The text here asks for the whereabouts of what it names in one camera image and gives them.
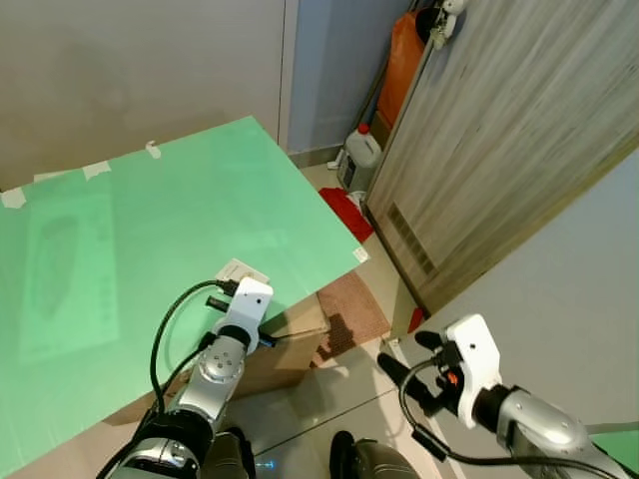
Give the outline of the black robot right leg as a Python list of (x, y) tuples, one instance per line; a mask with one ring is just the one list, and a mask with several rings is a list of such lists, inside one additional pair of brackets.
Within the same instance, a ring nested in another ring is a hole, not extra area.
[(332, 436), (329, 479), (421, 479), (414, 467), (388, 444), (356, 439), (348, 430)]

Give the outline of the black robot leg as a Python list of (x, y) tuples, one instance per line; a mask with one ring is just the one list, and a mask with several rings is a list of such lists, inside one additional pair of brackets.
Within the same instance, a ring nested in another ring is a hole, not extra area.
[(251, 442), (241, 428), (230, 427), (215, 435), (198, 479), (257, 479)]
[(421, 479), (414, 467), (388, 444), (356, 439), (348, 430), (332, 436), (329, 479)]

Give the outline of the black robot left leg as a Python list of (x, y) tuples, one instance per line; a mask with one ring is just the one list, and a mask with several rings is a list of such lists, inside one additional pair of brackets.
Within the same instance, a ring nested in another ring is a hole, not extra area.
[(215, 435), (198, 479), (257, 479), (251, 442), (241, 428), (230, 427)]

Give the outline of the red cloth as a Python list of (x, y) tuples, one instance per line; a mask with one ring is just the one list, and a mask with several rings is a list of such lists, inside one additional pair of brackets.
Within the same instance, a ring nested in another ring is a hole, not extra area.
[(363, 211), (342, 188), (320, 188), (320, 197), (346, 226), (356, 241), (364, 243), (373, 236), (374, 228)]

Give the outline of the white plastic jug red cap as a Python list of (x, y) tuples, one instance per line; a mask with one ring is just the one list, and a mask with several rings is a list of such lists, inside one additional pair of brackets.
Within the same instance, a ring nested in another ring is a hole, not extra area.
[(382, 148), (369, 123), (357, 125), (348, 134), (336, 160), (339, 185), (349, 193), (368, 192), (382, 160)]

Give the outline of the orange bag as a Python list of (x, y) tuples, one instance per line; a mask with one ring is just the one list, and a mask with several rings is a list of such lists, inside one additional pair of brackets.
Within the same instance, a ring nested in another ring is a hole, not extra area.
[(388, 125), (395, 124), (424, 54), (424, 41), (418, 33), (420, 13), (415, 10), (402, 14), (393, 24), (389, 36), (386, 72), (377, 100), (378, 114)]

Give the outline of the white plush doll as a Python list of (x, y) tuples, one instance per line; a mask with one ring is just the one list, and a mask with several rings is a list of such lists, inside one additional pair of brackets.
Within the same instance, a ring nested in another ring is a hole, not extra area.
[(434, 19), (429, 28), (429, 47), (442, 49), (459, 32), (462, 14), (467, 8), (467, 0), (435, 0)]

